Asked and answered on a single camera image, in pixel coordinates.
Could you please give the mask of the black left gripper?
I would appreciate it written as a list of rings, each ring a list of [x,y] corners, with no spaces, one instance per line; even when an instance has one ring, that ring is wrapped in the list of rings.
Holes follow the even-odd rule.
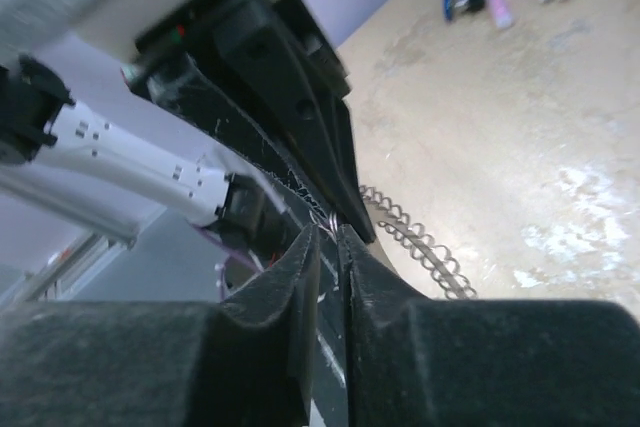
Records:
[[[223,171],[207,230],[264,257],[284,253],[308,224],[334,244],[336,216],[311,182],[363,241],[374,240],[347,74],[303,0],[188,0],[136,45],[123,71],[131,92],[214,141],[198,159]]]

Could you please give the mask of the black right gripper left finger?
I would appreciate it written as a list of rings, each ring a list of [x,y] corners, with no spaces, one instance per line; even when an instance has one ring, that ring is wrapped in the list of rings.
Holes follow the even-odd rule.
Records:
[[[5,426],[305,426],[320,235],[220,303],[29,302],[1,315]]]

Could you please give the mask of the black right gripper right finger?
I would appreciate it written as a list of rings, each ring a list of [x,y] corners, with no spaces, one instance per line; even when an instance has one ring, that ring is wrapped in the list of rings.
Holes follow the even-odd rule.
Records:
[[[635,426],[639,326],[584,300],[432,300],[338,236],[353,426]]]

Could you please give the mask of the large metal key ring disc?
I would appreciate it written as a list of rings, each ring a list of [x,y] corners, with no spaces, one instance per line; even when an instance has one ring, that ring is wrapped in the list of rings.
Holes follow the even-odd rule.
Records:
[[[469,300],[478,297],[451,250],[439,244],[422,223],[413,222],[399,204],[376,187],[360,184],[358,189],[373,227],[389,235],[406,250],[409,257],[429,273],[446,299]]]

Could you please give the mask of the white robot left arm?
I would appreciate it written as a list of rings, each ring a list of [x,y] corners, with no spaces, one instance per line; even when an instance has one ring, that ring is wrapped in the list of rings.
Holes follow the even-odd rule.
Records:
[[[89,21],[130,92],[190,123],[364,242],[345,70],[302,0],[1,0],[1,159],[114,183],[267,253],[290,227],[246,174],[177,157],[98,115],[28,54]]]

